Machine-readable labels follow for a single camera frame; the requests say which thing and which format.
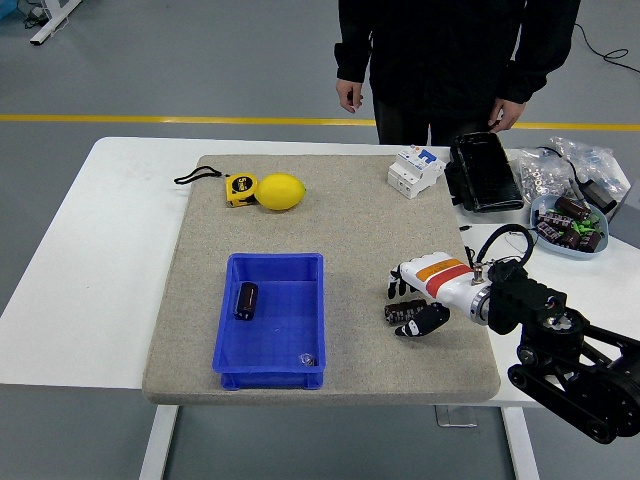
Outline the person's right hand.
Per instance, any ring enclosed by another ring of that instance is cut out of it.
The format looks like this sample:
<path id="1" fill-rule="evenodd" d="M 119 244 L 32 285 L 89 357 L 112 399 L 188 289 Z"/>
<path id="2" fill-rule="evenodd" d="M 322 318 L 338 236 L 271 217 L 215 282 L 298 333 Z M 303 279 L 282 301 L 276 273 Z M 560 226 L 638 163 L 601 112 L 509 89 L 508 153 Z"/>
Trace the person's right hand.
<path id="1" fill-rule="evenodd" d="M 336 81 L 336 93 L 339 105 L 348 113 L 355 114 L 362 105 L 363 84 L 349 80 L 338 79 Z"/>

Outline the person's left hand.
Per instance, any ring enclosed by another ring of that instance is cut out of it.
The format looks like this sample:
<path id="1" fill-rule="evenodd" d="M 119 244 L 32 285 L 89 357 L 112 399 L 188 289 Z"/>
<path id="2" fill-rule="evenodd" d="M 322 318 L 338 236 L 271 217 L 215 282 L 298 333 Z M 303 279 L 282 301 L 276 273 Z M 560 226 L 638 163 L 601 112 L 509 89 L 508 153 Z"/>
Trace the person's left hand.
<path id="1" fill-rule="evenodd" d="M 488 128 L 492 133 L 510 130 L 526 108 L 525 103 L 517 103 L 496 98 L 488 119 Z"/>

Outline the white and black robot right hand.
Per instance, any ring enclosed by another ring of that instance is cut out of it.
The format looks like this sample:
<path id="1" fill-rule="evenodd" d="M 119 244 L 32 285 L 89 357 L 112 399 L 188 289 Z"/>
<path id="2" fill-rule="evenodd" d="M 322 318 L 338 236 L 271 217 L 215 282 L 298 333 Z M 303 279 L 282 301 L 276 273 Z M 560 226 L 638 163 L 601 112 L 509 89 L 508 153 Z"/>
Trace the white and black robot right hand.
<path id="1" fill-rule="evenodd" d="M 385 316 L 398 327 L 400 337 L 422 337 L 443 326 L 455 307 L 471 321 L 488 324 L 491 283 L 471 267 L 444 252 L 423 255 L 400 263 L 390 271 L 387 295 L 420 293 L 431 301 L 412 300 L 391 304 Z"/>

